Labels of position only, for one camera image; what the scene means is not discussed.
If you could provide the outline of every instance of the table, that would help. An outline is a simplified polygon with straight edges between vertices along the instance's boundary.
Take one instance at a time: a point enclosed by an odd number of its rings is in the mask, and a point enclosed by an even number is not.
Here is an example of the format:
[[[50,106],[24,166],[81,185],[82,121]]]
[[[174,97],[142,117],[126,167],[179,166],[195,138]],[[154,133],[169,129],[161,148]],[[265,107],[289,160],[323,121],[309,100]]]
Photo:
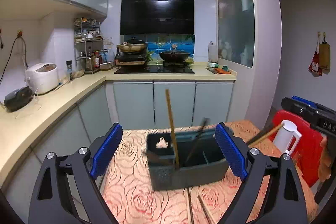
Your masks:
[[[259,132],[250,121],[242,120],[226,123],[234,135],[249,140]],[[175,131],[194,131],[198,127],[176,128]],[[153,191],[149,176],[146,149],[148,133],[170,132],[170,129],[124,130],[123,139],[115,153],[106,174],[103,197],[120,224],[188,224],[189,207],[186,189]],[[269,139],[256,147],[265,155],[279,157],[282,153]],[[265,197],[269,177],[264,177],[258,198],[248,221],[258,216]],[[308,219],[317,214],[318,205],[307,183],[300,176],[307,205]],[[190,188],[195,224],[208,223],[198,195],[201,195],[214,219],[218,221],[233,200],[241,184],[240,178],[229,168],[225,177],[218,182]]]

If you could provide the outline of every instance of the dark gray basket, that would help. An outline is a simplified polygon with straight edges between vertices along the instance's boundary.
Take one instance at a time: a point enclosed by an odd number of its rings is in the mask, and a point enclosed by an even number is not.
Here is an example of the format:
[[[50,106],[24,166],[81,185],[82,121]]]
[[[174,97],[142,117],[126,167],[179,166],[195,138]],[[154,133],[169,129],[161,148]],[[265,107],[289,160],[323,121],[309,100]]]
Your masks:
[[[221,180],[229,165],[221,152],[214,136],[214,130],[205,132],[198,141],[194,155],[182,167],[192,147],[196,132],[176,134],[179,151],[180,169],[175,169],[175,153],[171,146],[170,133],[147,135],[147,149],[162,159],[172,159],[172,165],[162,165],[148,161],[152,187],[154,190],[173,190],[194,187]],[[164,137],[168,148],[157,149],[156,143]]]

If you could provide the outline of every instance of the blue tile backsplash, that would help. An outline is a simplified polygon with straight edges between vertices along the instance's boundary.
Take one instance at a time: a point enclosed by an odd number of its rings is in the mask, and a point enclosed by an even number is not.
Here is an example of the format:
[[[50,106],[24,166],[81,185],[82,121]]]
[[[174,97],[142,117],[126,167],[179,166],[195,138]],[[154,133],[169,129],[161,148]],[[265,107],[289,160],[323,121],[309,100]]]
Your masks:
[[[190,53],[189,63],[194,61],[195,36],[186,34],[128,34],[124,35],[124,41],[135,37],[148,43],[148,51],[153,61],[151,63],[161,63],[160,52],[172,50],[173,44],[177,45],[177,50]]]

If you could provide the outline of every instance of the power cord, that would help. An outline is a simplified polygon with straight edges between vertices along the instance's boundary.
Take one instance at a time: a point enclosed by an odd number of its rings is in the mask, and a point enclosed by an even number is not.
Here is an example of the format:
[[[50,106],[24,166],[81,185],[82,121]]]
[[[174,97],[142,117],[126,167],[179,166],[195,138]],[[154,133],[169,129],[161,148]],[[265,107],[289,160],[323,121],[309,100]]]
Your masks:
[[[0,49],[3,49],[3,42],[2,42],[2,38],[1,38],[1,29],[0,29]]]
[[[11,50],[10,50],[9,58],[8,58],[8,60],[7,60],[7,63],[6,63],[6,65],[5,65],[5,68],[4,68],[4,70],[3,70],[3,73],[2,73],[2,76],[1,76],[1,79],[0,79],[0,85],[1,85],[2,79],[3,79],[4,75],[5,75],[5,70],[6,70],[6,68],[7,68],[8,63],[9,63],[9,60],[10,60],[10,58],[11,58],[11,55],[12,55],[12,52],[13,52],[13,48],[14,48],[14,44],[15,44],[16,40],[18,40],[19,38],[20,38],[20,39],[23,41],[23,43],[25,44],[25,67],[26,67],[26,69],[28,68],[27,59],[26,59],[26,48],[27,48],[27,46],[26,46],[26,41],[23,39],[23,37],[22,37],[22,32],[20,31],[20,32],[17,34],[17,37],[15,38],[15,40],[14,40],[14,42],[13,42],[13,45],[12,45],[12,48],[11,48]]]

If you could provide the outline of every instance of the countertop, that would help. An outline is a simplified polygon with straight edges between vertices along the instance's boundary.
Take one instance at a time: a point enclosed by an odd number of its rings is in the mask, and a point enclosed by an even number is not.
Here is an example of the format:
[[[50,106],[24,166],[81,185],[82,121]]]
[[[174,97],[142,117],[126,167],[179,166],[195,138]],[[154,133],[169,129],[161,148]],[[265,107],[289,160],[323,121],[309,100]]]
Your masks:
[[[8,113],[0,108],[0,186],[29,146],[58,117],[88,92],[106,80],[236,80],[236,72],[230,75],[214,75],[205,69],[206,63],[191,66],[194,74],[134,73],[114,74],[115,68],[84,75],[55,91],[34,98],[28,105]]]

